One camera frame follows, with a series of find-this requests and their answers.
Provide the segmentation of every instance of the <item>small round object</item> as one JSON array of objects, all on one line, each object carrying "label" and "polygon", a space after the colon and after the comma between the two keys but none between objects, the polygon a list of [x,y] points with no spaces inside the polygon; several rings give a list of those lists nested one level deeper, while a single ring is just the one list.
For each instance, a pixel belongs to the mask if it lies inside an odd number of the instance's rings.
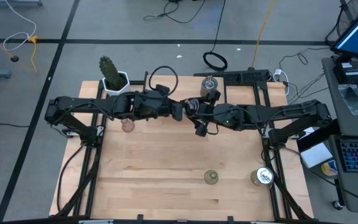
[{"label": "small round object", "polygon": [[17,62],[18,60],[19,60],[19,57],[16,55],[13,55],[13,57],[11,57],[12,62]]},{"label": "small round object", "polygon": [[121,123],[122,123],[121,128],[126,133],[133,131],[135,128],[135,123],[129,119],[122,119]]},{"label": "small round object", "polygon": [[273,172],[267,167],[252,171],[251,181],[257,186],[269,186],[273,183]]},{"label": "small round object", "polygon": [[219,180],[218,172],[215,170],[209,170],[204,174],[204,180],[207,184],[213,185],[216,184]]},{"label": "small round object", "polygon": [[331,202],[331,205],[333,205],[333,207],[338,211],[343,209],[343,206],[339,203],[339,200]]}]

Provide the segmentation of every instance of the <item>gray floor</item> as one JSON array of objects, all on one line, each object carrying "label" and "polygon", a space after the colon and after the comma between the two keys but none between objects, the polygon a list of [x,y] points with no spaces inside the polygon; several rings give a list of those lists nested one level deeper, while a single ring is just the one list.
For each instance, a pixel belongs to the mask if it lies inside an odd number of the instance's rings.
[{"label": "gray floor", "polygon": [[[184,0],[173,14],[179,19],[193,15],[201,2]],[[165,1],[160,0],[81,0],[75,14],[69,39],[213,39],[222,0],[207,0],[199,15],[189,24],[177,24],[167,18],[143,21],[149,14],[160,14]],[[73,0],[44,0],[44,7],[15,7],[34,20],[36,34],[41,39],[59,39],[70,13]],[[276,1],[263,40],[322,41],[332,28],[338,12],[339,1],[281,0]],[[229,0],[223,15],[220,39],[255,40],[262,26],[269,1]],[[30,32],[32,25],[16,17],[6,7],[0,7],[0,38],[15,32]],[[13,70],[11,79],[0,78],[0,122],[29,124],[35,105],[49,71],[57,44],[39,44],[35,62],[37,74],[29,73],[9,61],[0,51],[0,68]],[[173,67],[180,75],[210,72],[202,54],[211,49],[206,44],[65,44],[47,99],[56,96],[76,96],[83,80],[99,80],[98,59],[102,55],[112,58],[120,70],[126,71],[131,80],[141,80],[146,70],[160,65]],[[307,47],[292,45],[261,45],[256,68],[274,72],[284,55],[295,54]],[[252,62],[253,45],[218,45],[215,52],[225,56],[228,70],[245,70]],[[15,54],[21,62],[30,65],[32,45],[25,44]],[[329,57],[329,50],[307,51],[309,64],[297,58],[288,58],[282,65],[290,82],[305,86],[322,72],[321,59]],[[322,78],[310,92],[327,87]],[[329,106],[334,114],[328,91],[309,98],[316,98]],[[66,140],[51,130],[42,115],[37,124],[5,220],[47,217],[55,190],[58,171],[62,162]],[[0,202],[9,181],[27,128],[0,126]],[[333,187],[305,173],[314,215],[320,220],[339,223],[358,223],[358,213],[334,210],[330,201],[336,198]]]}]

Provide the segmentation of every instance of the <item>white cable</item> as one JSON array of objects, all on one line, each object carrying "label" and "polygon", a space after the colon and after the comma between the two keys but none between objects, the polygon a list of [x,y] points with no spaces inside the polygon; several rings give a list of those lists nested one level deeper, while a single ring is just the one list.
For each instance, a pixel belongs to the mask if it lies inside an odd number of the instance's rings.
[{"label": "white cable", "polygon": [[[274,80],[275,82],[278,82],[278,81],[276,80],[275,76],[278,75],[278,76],[279,76],[278,78],[280,78],[280,75],[281,75],[281,74],[284,74],[287,83],[289,83],[290,80],[288,79],[287,74],[286,74],[283,70],[281,70],[281,69],[276,69],[276,71],[274,72],[273,77],[272,77],[273,80]],[[287,86],[287,91],[285,92],[285,95],[288,96],[288,94],[290,94],[290,88]]]},{"label": "white cable", "polygon": [[[4,40],[4,42],[2,43],[2,46],[4,47],[4,49],[7,50],[7,51],[12,51],[12,50],[16,50],[16,49],[18,49],[19,47],[21,47],[30,37],[32,37],[32,36],[34,35],[35,30],[37,30],[37,25],[35,24],[35,22],[33,22],[33,21],[31,21],[30,19],[28,19],[28,18],[26,18],[26,17],[20,15],[19,13],[17,13],[17,12],[13,9],[13,7],[8,3],[7,0],[5,0],[5,2],[6,2],[6,4],[9,6],[9,8],[12,10],[12,12],[14,12],[16,15],[20,16],[21,18],[23,18],[23,19],[25,19],[25,20],[31,22],[31,23],[34,25],[34,31],[31,33],[31,35],[29,35],[29,34],[26,33],[26,32],[18,32],[18,33],[16,33],[16,34],[11,35],[10,37],[8,37],[8,38],[6,38],[6,39]],[[12,37],[14,37],[14,36],[16,36],[16,35],[19,35],[19,34],[25,34],[25,35],[27,36],[27,38],[26,38],[21,44],[19,44],[18,46],[16,46],[15,48],[13,48],[13,49],[7,49],[7,48],[5,47],[6,41],[8,41],[10,38],[12,38]]]}]

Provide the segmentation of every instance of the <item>cactus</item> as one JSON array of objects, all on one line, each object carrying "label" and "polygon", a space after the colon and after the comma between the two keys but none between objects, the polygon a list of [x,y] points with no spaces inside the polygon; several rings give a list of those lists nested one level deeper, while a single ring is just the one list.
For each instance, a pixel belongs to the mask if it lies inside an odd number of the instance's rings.
[{"label": "cactus", "polygon": [[126,84],[125,77],[121,76],[111,59],[107,56],[100,58],[99,68],[106,78],[106,85],[110,90],[120,90]]}]

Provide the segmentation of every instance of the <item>caster wheel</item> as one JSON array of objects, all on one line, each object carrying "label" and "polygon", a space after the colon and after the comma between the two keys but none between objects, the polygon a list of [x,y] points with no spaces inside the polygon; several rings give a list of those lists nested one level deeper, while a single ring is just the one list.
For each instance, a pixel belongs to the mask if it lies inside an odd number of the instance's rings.
[{"label": "caster wheel", "polygon": [[343,206],[341,204],[339,204],[338,200],[331,202],[331,205],[333,205],[333,207],[338,211],[343,209]]}]

